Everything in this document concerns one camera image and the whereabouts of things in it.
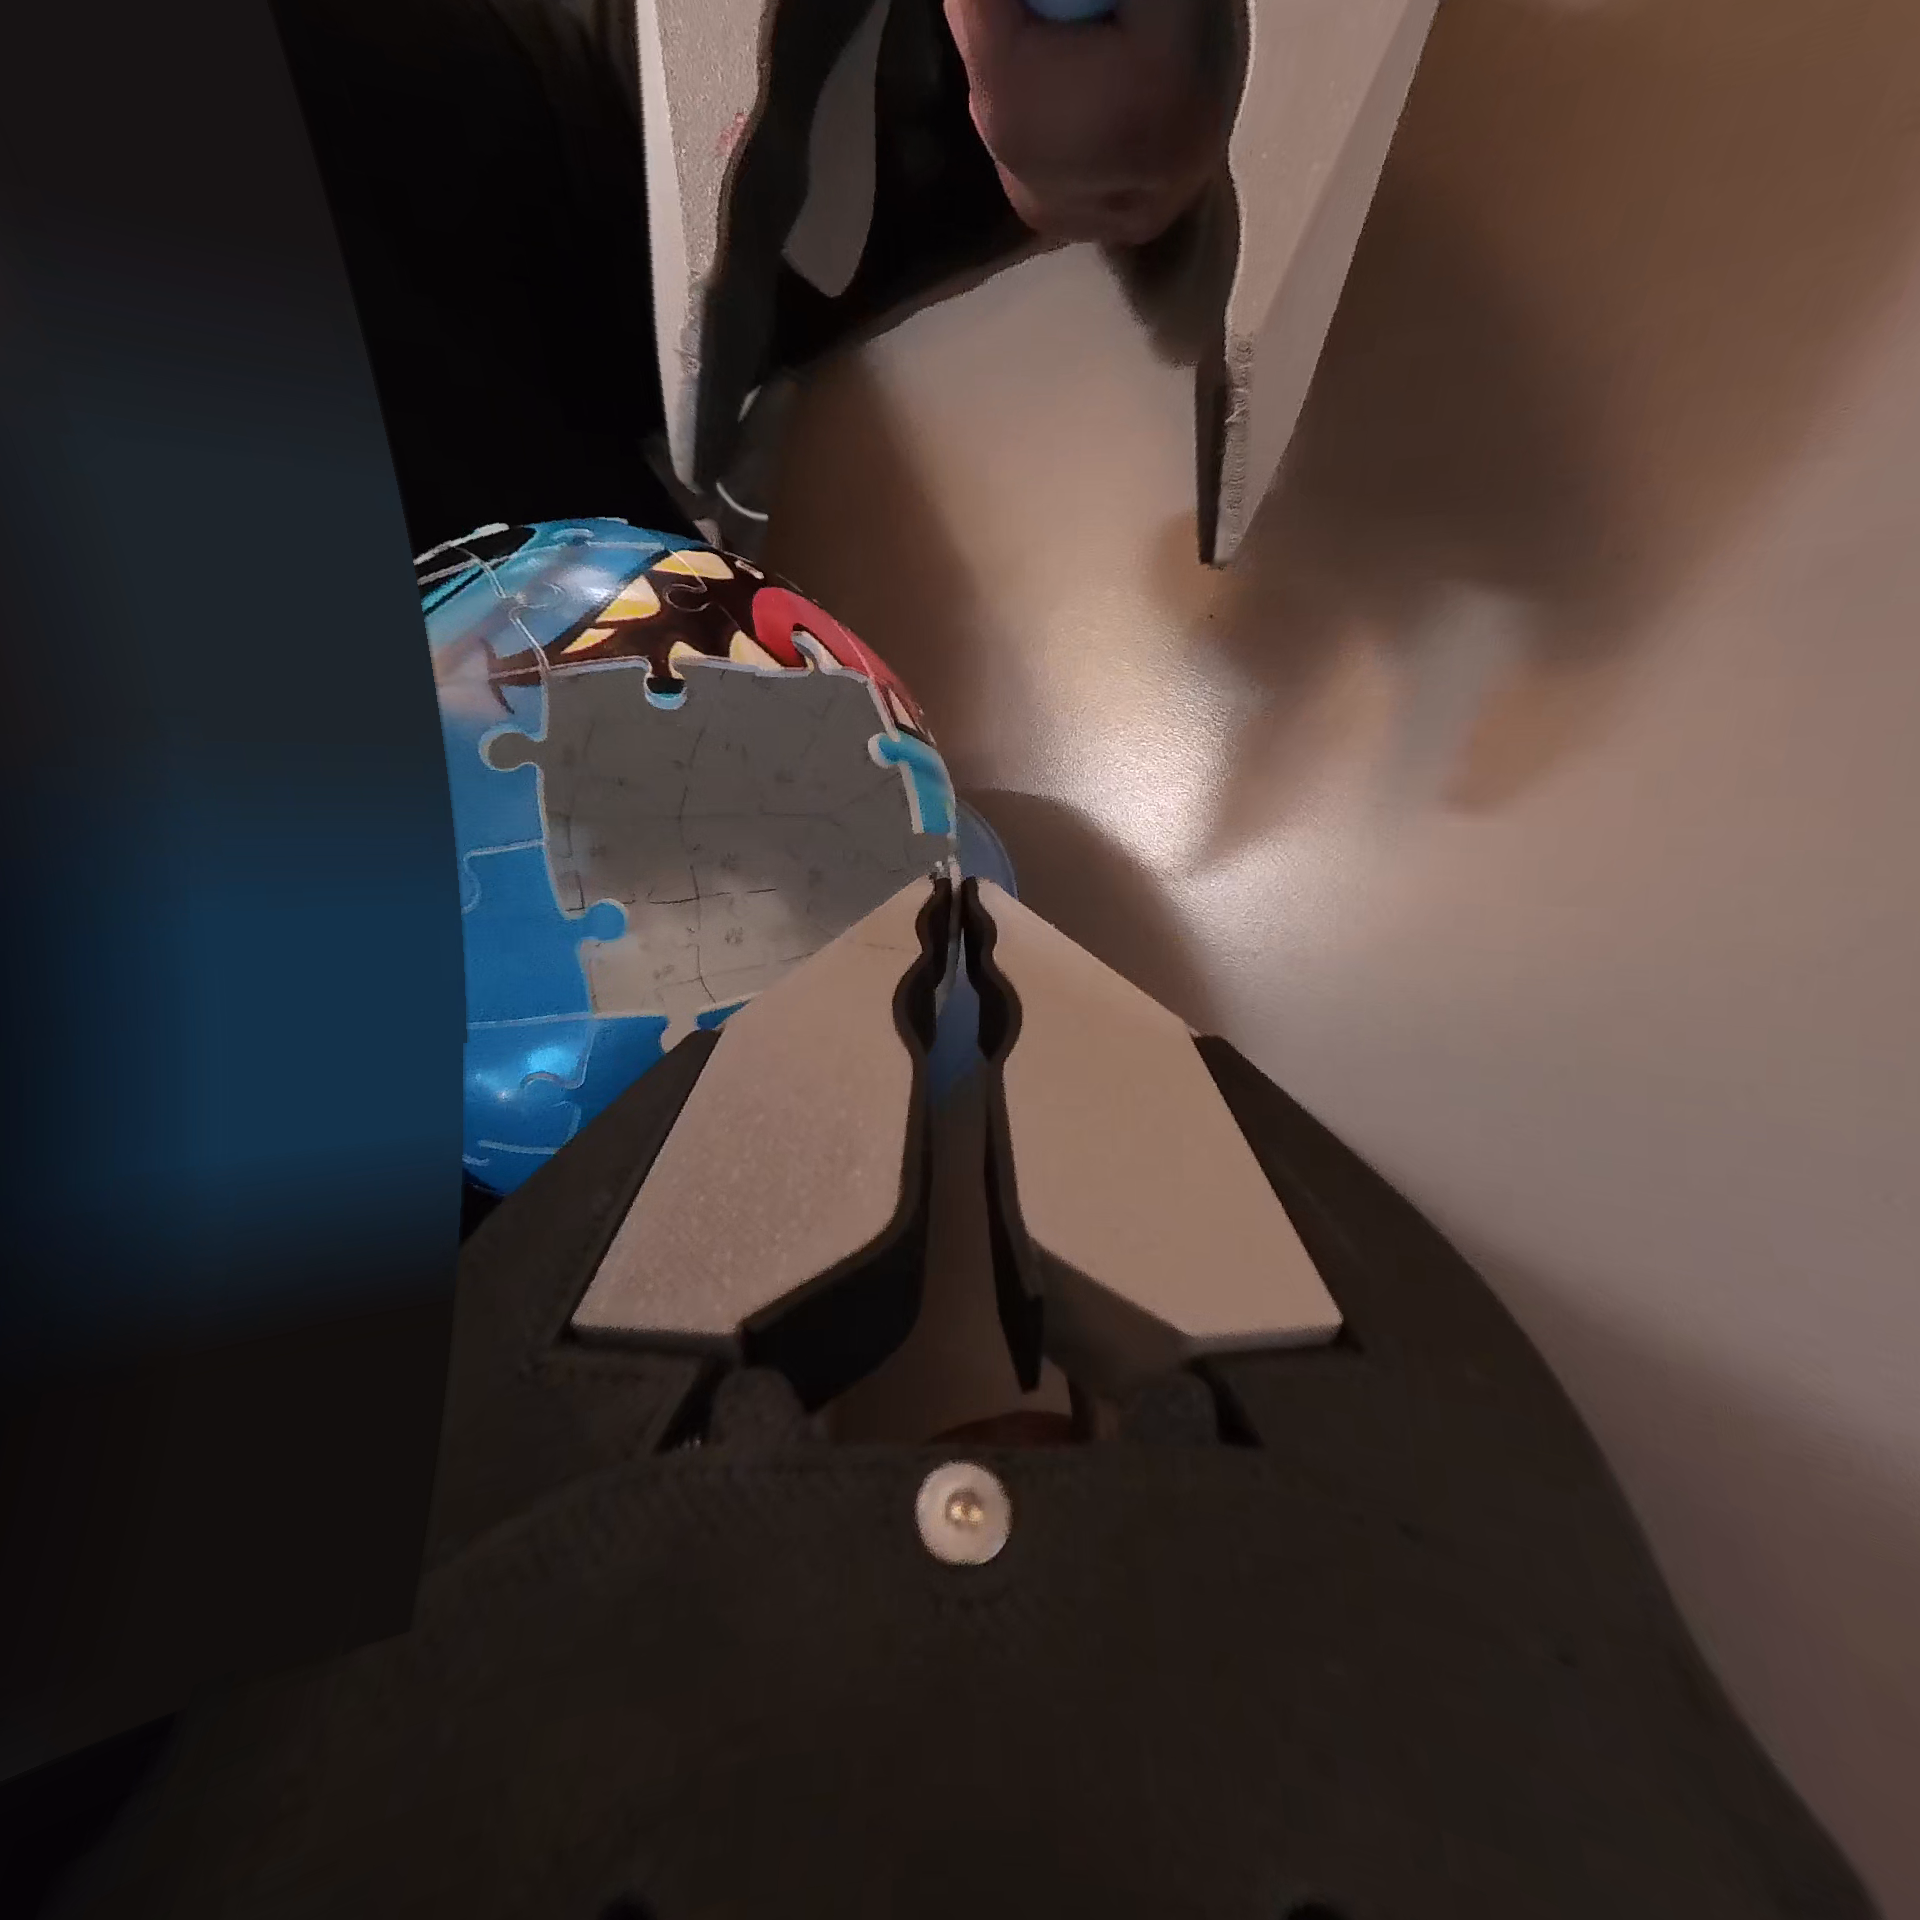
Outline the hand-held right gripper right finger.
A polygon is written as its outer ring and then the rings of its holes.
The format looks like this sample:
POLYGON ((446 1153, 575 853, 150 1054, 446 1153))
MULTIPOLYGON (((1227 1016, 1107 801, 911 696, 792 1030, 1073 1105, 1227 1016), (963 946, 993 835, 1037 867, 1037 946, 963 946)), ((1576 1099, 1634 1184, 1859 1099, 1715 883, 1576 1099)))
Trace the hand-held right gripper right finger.
POLYGON ((996 883, 963 884, 996 1310, 1014 1377, 1097 1398, 1328 1346, 1343 1310, 1199 1031, 996 883))

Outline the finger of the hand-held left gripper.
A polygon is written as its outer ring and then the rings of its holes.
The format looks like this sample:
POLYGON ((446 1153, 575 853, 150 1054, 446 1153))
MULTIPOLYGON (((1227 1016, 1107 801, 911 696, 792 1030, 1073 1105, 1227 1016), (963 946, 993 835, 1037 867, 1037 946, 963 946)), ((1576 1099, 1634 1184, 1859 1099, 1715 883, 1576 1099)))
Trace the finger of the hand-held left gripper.
POLYGON ((657 467, 695 519, 767 519, 804 349, 877 202, 887 5, 637 5, 657 467))
POLYGON ((1236 5, 1215 205, 1226 281, 1196 374, 1199 560, 1226 570, 1283 467, 1437 5, 1236 5))

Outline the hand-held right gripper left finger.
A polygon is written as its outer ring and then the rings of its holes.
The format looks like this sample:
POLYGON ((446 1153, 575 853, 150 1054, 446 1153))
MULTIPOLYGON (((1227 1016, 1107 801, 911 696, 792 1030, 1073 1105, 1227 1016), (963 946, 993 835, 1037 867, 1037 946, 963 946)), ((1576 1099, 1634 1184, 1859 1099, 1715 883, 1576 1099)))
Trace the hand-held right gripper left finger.
POLYGON ((902 1350, 953 904, 953 879, 909 883, 702 1040, 570 1310, 579 1344, 775 1372, 807 1411, 902 1350))

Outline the blue puzzle ball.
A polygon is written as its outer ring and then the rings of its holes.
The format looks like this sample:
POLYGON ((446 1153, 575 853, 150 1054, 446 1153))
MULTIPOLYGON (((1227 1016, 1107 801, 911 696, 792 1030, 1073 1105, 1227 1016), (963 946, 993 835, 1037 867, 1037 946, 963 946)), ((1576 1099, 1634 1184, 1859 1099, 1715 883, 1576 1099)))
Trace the blue puzzle ball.
POLYGON ((464 1180, 510 1197, 684 1040, 958 867, 909 685, 758 563, 627 519, 415 560, 464 927, 464 1180))

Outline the person's left hand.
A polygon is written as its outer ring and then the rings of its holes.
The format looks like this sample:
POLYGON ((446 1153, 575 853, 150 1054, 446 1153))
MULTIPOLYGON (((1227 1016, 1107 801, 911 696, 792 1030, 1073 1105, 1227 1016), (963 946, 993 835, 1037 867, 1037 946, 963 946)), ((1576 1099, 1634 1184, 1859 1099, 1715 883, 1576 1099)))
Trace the person's left hand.
POLYGON ((1236 5, 945 5, 975 138, 1048 241, 1152 245, 1226 166, 1242 85, 1236 5))

